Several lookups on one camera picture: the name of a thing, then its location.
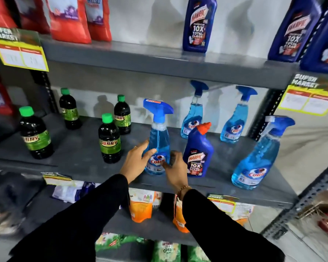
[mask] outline blue liquid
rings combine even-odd
[[[229,143],[238,141],[248,118],[248,104],[245,101],[238,104],[232,117],[225,123],[220,134],[220,140]]]
[[[256,188],[267,175],[280,149],[280,137],[267,134],[254,150],[243,159],[232,175],[233,185],[247,190]]]
[[[170,141],[169,133],[164,124],[153,123],[149,135],[149,144],[144,153],[150,149],[156,148],[157,152],[148,160],[145,172],[150,175],[161,176],[165,174],[161,161],[170,162]]]
[[[203,118],[203,105],[194,103],[194,98],[191,103],[190,111],[184,118],[181,127],[181,137],[188,139],[188,134],[199,124],[202,124]]]

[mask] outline black bottle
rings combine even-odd
[[[62,115],[66,128],[69,130],[76,130],[81,127],[81,121],[77,110],[77,103],[74,97],[69,93],[68,88],[61,88],[61,98],[59,99],[59,106],[62,109]]]
[[[103,124],[99,127],[100,147],[106,163],[116,163],[121,158],[121,144],[118,127],[111,113],[102,114]]]
[[[124,95],[118,95],[118,103],[114,107],[114,123],[118,126],[120,135],[131,132],[130,107],[125,102]]]
[[[19,121],[19,130],[30,154],[35,159],[50,157],[53,154],[53,147],[43,120],[34,116],[31,106],[23,106],[19,112],[22,116]]]

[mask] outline gray metal shelf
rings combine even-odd
[[[64,203],[51,198],[54,186],[49,185],[39,193],[27,207],[26,216],[36,226],[46,222],[58,212],[69,207],[70,203]],[[151,240],[161,240],[184,245],[196,246],[197,242],[190,233],[180,232],[172,222],[172,217],[166,216],[162,211],[153,211],[152,218],[142,223],[135,223],[126,210],[118,210],[107,223],[104,232],[135,235]]]
[[[43,160],[32,158],[19,133],[0,142],[0,169],[13,172],[58,172],[74,180],[102,183],[117,174],[125,156],[116,164],[103,162],[98,139],[101,119],[82,117],[83,126],[74,131],[65,128],[59,114],[49,114],[44,121],[50,132],[55,153]],[[150,125],[132,123],[131,134],[121,137],[126,154],[135,145],[149,137]],[[180,129],[168,128],[172,150],[184,151],[187,140],[180,137]],[[254,148],[255,141],[241,138],[235,145],[221,142],[219,134],[207,133],[215,152],[207,175],[189,178],[189,184],[203,194],[225,194],[239,198],[240,202],[289,208],[298,197],[276,167],[272,167],[260,186],[252,191],[240,189],[231,183],[231,175],[240,160]],[[141,174],[131,187],[173,193],[165,176]]]
[[[285,89],[293,64],[113,41],[76,44],[40,35],[47,60],[246,86]]]

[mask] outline spray bottle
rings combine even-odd
[[[187,163],[188,176],[203,177],[206,174],[214,153],[214,147],[205,135],[210,127],[210,122],[200,124],[188,135],[188,142],[183,155],[183,160]]]
[[[242,98],[236,107],[232,117],[223,126],[220,140],[229,143],[235,143],[243,132],[248,118],[248,101],[251,95],[257,95],[257,92],[247,86],[236,86],[236,89],[242,93]]]
[[[150,175],[163,175],[165,170],[161,161],[170,162],[170,141],[165,114],[173,114],[174,109],[165,102],[152,99],[144,99],[143,107],[153,113],[149,144],[144,153],[153,148],[157,149],[157,152],[148,160],[144,170]]]
[[[181,127],[181,137],[184,139],[188,138],[188,134],[199,124],[202,123],[203,119],[203,105],[201,104],[201,96],[203,90],[208,90],[209,87],[196,80],[191,80],[191,85],[196,89],[194,97],[188,115],[184,118]]]
[[[232,175],[233,185],[252,190],[267,175],[280,149],[280,138],[295,121],[287,116],[267,116],[268,122],[254,150],[243,159]]]

